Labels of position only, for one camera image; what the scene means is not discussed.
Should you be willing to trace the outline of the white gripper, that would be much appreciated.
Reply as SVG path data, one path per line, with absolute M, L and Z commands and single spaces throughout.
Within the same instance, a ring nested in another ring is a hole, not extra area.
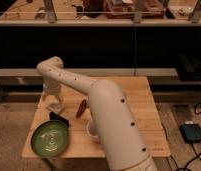
M 51 99 L 47 102 L 47 106 L 50 103 L 60 103 L 60 104 L 62 104 L 62 100 L 61 100 L 61 98 L 59 96 L 60 90 L 61 90 L 60 86 L 48 87 L 47 85 L 44 85 L 43 86 L 42 96 L 41 96 L 42 101 L 46 101 L 47 98 L 49 96 L 51 96 Z

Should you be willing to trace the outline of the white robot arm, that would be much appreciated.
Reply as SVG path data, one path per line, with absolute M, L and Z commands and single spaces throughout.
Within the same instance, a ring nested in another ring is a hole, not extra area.
M 111 171 L 158 171 L 125 93 L 117 83 L 66 71 L 59 57 L 40 62 L 36 70 L 44 78 L 43 98 L 48 95 L 56 98 L 48 104 L 49 109 L 64 108 L 59 96 L 61 84 L 88 97 L 92 121 Z

